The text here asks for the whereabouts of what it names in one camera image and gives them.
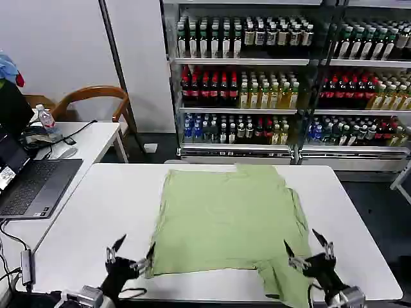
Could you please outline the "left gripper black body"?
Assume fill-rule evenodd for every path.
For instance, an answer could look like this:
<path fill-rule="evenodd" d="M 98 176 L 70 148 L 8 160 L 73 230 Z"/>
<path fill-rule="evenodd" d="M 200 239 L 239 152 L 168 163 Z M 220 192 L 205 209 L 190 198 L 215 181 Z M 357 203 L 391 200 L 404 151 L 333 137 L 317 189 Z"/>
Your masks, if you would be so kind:
<path fill-rule="evenodd" d="M 116 257 L 114 262 L 107 262 L 106 270 L 107 276 L 100 289 L 110 299 L 118 299 L 126 282 L 139 277 L 137 262 L 122 257 Z"/>

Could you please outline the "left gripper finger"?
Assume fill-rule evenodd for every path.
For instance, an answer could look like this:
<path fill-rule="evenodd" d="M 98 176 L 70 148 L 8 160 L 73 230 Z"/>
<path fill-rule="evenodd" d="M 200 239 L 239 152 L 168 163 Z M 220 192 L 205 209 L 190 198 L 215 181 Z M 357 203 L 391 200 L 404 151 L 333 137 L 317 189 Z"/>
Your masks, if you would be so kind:
<path fill-rule="evenodd" d="M 152 266 L 152 258 L 154 255 L 154 250 L 155 250 L 155 242 L 151 244 L 150 249 L 144 258 L 138 261 L 131 262 L 130 268 L 134 270 L 137 277 L 140 277 L 143 273 L 145 273 Z"/>
<path fill-rule="evenodd" d="M 106 263 L 114 263 L 116 261 L 116 254 L 123 244 L 126 234 L 117 239 L 114 244 L 106 248 Z"/>

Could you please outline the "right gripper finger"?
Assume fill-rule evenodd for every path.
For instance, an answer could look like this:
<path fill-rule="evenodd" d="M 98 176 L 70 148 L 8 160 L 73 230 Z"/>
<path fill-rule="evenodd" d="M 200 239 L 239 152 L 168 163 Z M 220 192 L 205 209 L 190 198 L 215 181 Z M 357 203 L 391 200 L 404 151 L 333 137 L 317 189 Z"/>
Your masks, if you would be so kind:
<path fill-rule="evenodd" d="M 335 259 L 333 242 L 327 241 L 326 238 L 322 234 L 318 233 L 314 229 L 312 229 L 312 232 L 313 232 L 314 236 L 317 238 L 320 245 L 323 247 L 324 253 L 325 253 L 325 258 L 329 259 L 329 260 Z"/>
<path fill-rule="evenodd" d="M 296 256 L 288 243 L 283 241 L 288 256 L 288 264 L 297 270 L 307 270 L 311 264 L 302 257 Z"/>

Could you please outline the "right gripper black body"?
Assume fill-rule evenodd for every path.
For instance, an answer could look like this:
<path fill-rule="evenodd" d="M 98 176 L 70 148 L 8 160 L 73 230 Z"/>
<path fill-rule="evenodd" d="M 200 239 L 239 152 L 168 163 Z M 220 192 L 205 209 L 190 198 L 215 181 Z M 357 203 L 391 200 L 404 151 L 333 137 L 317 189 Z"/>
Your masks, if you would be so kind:
<path fill-rule="evenodd" d="M 344 284 L 335 272 L 337 263 L 335 257 L 326 258 L 325 253 L 319 253 L 305 259 L 305 261 L 310 266 L 302 271 L 303 275 L 317 280 L 325 294 L 325 300 L 331 300 L 340 291 L 348 288 L 348 285 Z"/>

